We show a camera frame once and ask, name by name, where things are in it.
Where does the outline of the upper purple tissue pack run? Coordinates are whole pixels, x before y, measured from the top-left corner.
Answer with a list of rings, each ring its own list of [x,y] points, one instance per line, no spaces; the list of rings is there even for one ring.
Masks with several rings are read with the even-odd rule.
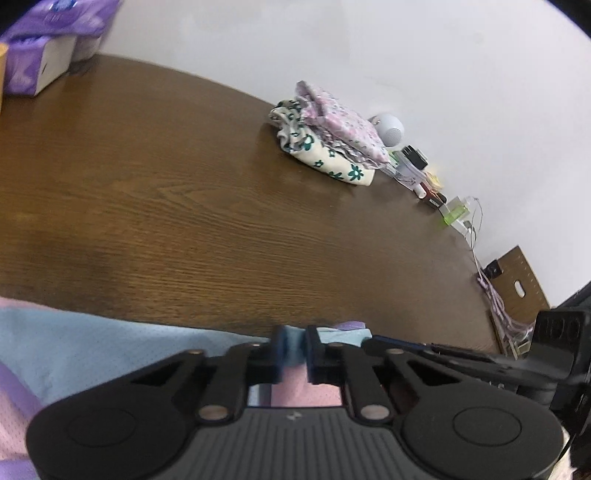
[[[119,0],[39,1],[1,38],[62,35],[98,38],[111,26],[121,4]]]

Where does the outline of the folded cream green-flower cloth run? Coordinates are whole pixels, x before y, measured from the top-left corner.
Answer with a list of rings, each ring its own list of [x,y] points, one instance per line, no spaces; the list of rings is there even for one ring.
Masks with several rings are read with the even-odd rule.
[[[280,101],[270,110],[269,121],[276,127],[280,149],[298,162],[346,184],[370,186],[373,183],[374,170],[349,160],[304,124],[297,100]]]

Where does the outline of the lower purple tissue pack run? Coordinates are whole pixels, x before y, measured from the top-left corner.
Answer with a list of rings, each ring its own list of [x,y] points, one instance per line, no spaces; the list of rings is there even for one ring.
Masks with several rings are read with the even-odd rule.
[[[69,68],[75,36],[40,36],[8,43],[4,93],[37,96]]]

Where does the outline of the clear plastic container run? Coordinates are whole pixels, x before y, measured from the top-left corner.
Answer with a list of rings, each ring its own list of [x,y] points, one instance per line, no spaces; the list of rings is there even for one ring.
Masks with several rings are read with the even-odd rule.
[[[397,180],[407,189],[414,190],[415,186],[427,181],[425,173],[416,168],[401,151],[390,152],[389,158],[390,163],[384,167],[384,174]]]

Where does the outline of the yellow ceramic mug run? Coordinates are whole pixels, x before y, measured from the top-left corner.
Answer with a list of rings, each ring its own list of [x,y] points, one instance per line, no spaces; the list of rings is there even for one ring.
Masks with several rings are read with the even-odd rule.
[[[3,90],[6,72],[6,60],[9,47],[5,43],[0,43],[0,109],[2,109]]]

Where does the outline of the small black box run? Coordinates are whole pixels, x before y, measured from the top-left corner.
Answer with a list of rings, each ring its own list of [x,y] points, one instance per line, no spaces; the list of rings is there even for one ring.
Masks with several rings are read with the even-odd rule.
[[[402,153],[418,170],[423,171],[428,166],[428,160],[423,153],[412,145],[405,146]]]

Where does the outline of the folded pink floral cloth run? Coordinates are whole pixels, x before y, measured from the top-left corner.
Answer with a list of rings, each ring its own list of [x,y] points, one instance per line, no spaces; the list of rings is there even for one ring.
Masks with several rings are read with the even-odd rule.
[[[331,146],[337,146],[351,160],[381,169],[390,163],[389,152],[376,128],[334,95],[307,81],[295,87],[301,106],[301,120]]]

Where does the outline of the brown perforated board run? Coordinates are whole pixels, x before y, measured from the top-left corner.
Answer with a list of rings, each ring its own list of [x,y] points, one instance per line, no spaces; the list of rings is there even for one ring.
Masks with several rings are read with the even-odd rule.
[[[519,323],[533,324],[538,313],[548,310],[550,305],[525,254],[515,246],[495,260],[503,273],[489,281],[501,297],[506,313]]]

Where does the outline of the dark brown small box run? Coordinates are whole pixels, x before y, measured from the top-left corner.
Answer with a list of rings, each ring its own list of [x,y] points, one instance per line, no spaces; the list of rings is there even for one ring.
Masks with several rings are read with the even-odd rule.
[[[417,197],[434,209],[439,209],[448,202],[443,193],[443,184],[439,178],[428,172],[424,172],[424,178],[414,187]]]

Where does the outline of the purple tissue pack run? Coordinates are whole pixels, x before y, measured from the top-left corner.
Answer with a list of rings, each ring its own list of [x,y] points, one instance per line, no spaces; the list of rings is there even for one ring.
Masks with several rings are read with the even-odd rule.
[[[8,43],[4,93],[37,96],[69,68],[75,36],[40,36]]]
[[[62,35],[98,38],[111,26],[121,4],[119,0],[39,1],[1,38]]]

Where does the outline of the white round lamp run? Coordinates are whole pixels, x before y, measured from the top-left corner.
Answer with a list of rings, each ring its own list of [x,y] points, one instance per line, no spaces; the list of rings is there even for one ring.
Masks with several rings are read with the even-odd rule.
[[[370,122],[387,148],[394,148],[402,142],[405,127],[396,116],[383,113],[375,115]]]

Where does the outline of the green perfume bottle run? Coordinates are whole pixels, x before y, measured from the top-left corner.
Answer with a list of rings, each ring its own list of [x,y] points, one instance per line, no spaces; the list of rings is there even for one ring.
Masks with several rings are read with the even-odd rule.
[[[444,223],[451,226],[454,222],[461,220],[469,211],[468,203],[464,198],[458,196],[449,200],[439,208]]]

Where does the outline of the pink blue purple garment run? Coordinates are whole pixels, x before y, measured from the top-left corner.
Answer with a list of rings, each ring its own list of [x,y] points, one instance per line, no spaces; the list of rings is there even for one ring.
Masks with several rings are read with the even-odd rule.
[[[41,407],[180,351],[221,355],[252,336],[126,322],[1,302],[1,476],[34,479],[25,447]]]

